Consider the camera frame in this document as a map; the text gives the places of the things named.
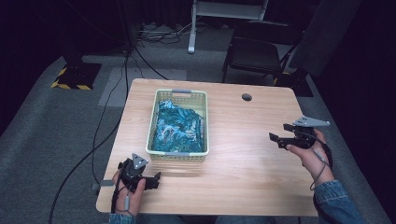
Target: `hand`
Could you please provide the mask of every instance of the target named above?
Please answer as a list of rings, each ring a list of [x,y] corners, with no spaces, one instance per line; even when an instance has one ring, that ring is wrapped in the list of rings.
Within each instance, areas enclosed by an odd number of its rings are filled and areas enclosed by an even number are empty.
[[[117,171],[113,176],[114,185],[117,184],[117,180],[119,178],[119,173],[120,173],[120,171]],[[123,214],[126,216],[132,215],[132,216],[136,217],[137,214],[139,214],[140,204],[142,202],[142,197],[143,197],[143,192],[145,191],[145,186],[146,186],[146,179],[143,178],[137,184],[136,191],[131,192],[127,188],[125,188],[125,185],[122,183],[122,180],[120,180],[118,190],[121,189],[121,191],[119,194],[119,198],[117,199],[117,203],[116,203],[116,213]],[[129,196],[129,209],[128,209],[128,211],[125,211],[125,198],[127,195]]]
[[[315,130],[315,135],[320,141],[326,143],[322,132]],[[315,144],[309,149],[303,149],[294,145],[287,145],[286,149],[300,157],[303,166],[309,171],[309,173],[312,175],[312,178],[314,178],[314,180],[317,178],[314,183],[315,186],[334,180],[332,170],[328,165],[326,165],[323,172],[320,173],[323,169],[324,163],[318,157],[315,151],[321,156],[321,158],[323,158],[323,160],[327,162],[327,164],[329,164],[329,160],[320,142],[316,141]]]

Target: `black chair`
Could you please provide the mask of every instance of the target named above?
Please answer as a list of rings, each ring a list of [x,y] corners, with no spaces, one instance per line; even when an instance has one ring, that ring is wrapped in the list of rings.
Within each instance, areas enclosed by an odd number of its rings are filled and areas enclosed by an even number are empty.
[[[245,21],[238,24],[222,68],[222,82],[227,76],[228,66],[265,76],[273,75],[276,79],[285,70],[290,54],[302,36],[303,32],[292,24],[273,21]],[[289,48],[282,58],[276,45]]]

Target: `crumpled fabric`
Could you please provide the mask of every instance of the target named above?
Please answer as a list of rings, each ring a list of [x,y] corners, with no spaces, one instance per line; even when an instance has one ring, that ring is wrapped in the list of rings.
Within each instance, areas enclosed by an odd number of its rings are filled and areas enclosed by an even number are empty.
[[[174,105],[170,100],[158,103],[156,133],[151,150],[163,152],[203,152],[204,119],[192,109]]]

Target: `gray carpet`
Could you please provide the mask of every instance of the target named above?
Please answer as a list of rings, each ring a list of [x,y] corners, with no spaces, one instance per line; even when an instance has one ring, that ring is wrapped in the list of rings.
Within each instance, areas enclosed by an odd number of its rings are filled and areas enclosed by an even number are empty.
[[[220,82],[221,67],[231,33],[228,29],[209,29],[198,34],[196,51],[192,55],[187,53],[187,35],[183,35],[176,44],[144,43],[144,47],[138,49],[151,66],[170,79]],[[136,62],[128,62],[129,82],[141,76],[160,78],[156,77],[135,51],[133,57]],[[44,71],[1,136],[2,223],[48,222],[58,188],[72,168],[92,150],[99,123],[96,146],[111,133],[119,121],[126,93],[125,74],[120,70],[123,57],[117,51],[102,52],[85,56],[83,61],[102,64],[92,91],[50,87],[64,66],[61,58]],[[230,71],[227,82],[271,85],[269,77],[240,75],[241,72]],[[298,97],[298,101],[305,115],[328,120],[332,124],[321,130],[326,134],[332,149],[336,177],[344,183],[367,223],[390,223],[350,154],[315,85],[310,78],[307,81],[314,97]],[[105,172],[114,138],[115,133],[94,154],[94,171],[99,180]],[[101,214],[95,208],[96,195],[91,190],[94,182],[92,158],[89,157],[66,182],[53,213],[53,223],[106,223],[108,214]],[[276,219],[278,223],[298,223],[297,217]],[[302,218],[302,223],[317,221],[315,217]]]

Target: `light green basket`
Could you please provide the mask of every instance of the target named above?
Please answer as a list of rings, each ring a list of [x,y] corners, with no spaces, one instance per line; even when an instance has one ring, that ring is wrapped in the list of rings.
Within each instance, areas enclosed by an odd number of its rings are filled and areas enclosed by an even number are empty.
[[[159,102],[171,100],[174,105],[193,109],[205,121],[203,152],[163,152],[152,148],[158,120]],[[166,161],[203,161],[209,152],[209,127],[207,117],[207,94],[205,91],[158,89],[152,107],[151,123],[148,130],[146,151],[153,160]]]

